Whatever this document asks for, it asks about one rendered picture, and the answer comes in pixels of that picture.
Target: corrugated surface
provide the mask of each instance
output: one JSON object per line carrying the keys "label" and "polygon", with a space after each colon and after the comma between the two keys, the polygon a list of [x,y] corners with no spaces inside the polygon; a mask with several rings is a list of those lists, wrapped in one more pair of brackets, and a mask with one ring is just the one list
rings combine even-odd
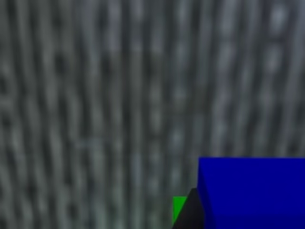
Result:
{"label": "corrugated surface", "polygon": [[170,228],[198,156],[304,156],[304,12],[0,0],[0,228]]}

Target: green block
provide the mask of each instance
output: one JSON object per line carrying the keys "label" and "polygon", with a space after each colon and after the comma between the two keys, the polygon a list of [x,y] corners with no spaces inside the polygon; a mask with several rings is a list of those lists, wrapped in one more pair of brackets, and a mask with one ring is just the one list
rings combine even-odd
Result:
{"label": "green block", "polygon": [[173,197],[173,224],[179,216],[179,213],[187,197]]}

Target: blue block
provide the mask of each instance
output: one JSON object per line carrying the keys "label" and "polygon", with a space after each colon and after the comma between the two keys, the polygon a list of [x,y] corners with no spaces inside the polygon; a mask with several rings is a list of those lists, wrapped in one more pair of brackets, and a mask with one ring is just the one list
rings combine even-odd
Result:
{"label": "blue block", "polygon": [[305,159],[200,158],[204,229],[305,229]]}

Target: blue surface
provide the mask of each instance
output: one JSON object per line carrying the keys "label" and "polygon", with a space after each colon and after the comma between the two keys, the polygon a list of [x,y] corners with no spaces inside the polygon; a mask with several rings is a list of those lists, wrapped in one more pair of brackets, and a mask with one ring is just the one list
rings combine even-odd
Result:
{"label": "blue surface", "polygon": [[305,159],[200,158],[205,229],[305,229]]}

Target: gray textured surface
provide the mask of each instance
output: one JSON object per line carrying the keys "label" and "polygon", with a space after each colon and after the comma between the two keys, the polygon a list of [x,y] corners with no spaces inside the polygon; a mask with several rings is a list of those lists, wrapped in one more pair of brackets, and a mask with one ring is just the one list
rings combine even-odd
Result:
{"label": "gray textured surface", "polygon": [[304,12],[0,0],[0,229],[170,228],[198,156],[304,156]]}

